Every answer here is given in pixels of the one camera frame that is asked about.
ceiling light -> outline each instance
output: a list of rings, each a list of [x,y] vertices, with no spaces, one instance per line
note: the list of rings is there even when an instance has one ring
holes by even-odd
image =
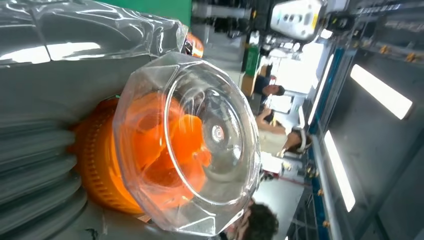
[[[329,39],[332,35],[333,35],[332,31],[329,31],[327,29],[323,29],[320,36],[323,39]]]
[[[305,114],[302,106],[299,107],[299,127],[302,129],[305,127]]]
[[[313,101],[312,110],[310,111],[309,119],[307,120],[308,125],[311,125],[312,120],[314,119],[315,112],[317,111],[318,102],[320,101],[321,94],[323,93],[324,85],[327,80],[327,75],[329,74],[330,67],[333,62],[333,56],[334,55],[330,56],[327,62],[327,66],[325,67],[324,75],[322,76],[322,79],[321,79],[321,85],[319,85],[318,93],[316,94],[315,101]]]
[[[407,115],[412,106],[412,101],[395,91],[358,64],[353,66],[350,77],[396,117],[403,119]]]
[[[325,147],[330,158],[331,165],[334,169],[335,178],[337,179],[338,186],[340,187],[341,196],[344,200],[344,205],[348,212],[352,210],[355,205],[355,196],[352,192],[351,185],[349,184],[348,176],[346,175],[345,168],[343,167],[340,155],[337,152],[336,145],[334,144],[333,137],[330,131],[327,131],[324,137]]]

cardboard box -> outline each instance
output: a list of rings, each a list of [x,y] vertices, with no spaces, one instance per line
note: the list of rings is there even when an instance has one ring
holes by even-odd
[[[266,75],[267,75],[267,68],[268,68],[268,65],[263,65],[263,66],[260,68],[259,75],[261,75],[261,76],[266,76]]]
[[[253,89],[255,88],[256,75],[250,76],[245,74],[241,82],[241,91],[244,95],[250,97],[253,94]]]

transparent dome cover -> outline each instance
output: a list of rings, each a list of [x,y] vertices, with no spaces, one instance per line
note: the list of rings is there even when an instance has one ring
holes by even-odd
[[[214,236],[255,190],[255,119],[230,77],[171,52],[135,71],[113,119],[125,187],[161,228]]]

orange fan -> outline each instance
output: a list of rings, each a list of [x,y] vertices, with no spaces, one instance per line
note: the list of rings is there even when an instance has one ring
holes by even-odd
[[[121,139],[123,135],[119,135],[117,138],[121,151],[130,149],[121,152],[120,157],[133,161],[134,171],[143,183],[139,188],[161,210],[178,207],[193,198],[176,166],[199,192],[206,181],[203,166],[209,165],[212,157],[203,140],[202,121],[197,116],[184,114],[175,99],[167,109],[171,145],[168,149],[163,122],[165,101],[163,94],[150,93],[132,102],[120,126],[126,136],[131,137]],[[77,155],[76,168],[83,185],[96,202],[124,213],[140,214],[143,210],[125,187],[118,164],[112,130],[117,102],[113,99],[100,103],[91,116],[74,128],[76,142],[71,150]],[[129,143],[130,148],[123,148],[122,140]],[[171,160],[172,154],[176,166]]]

woman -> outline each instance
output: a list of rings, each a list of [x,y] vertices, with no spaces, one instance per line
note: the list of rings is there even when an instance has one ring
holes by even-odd
[[[281,152],[291,152],[302,154],[311,146],[311,137],[304,135],[300,130],[292,130],[286,134],[286,128],[276,121],[270,121],[273,111],[265,108],[256,117],[257,128],[259,129],[259,144],[262,152],[277,155]]]

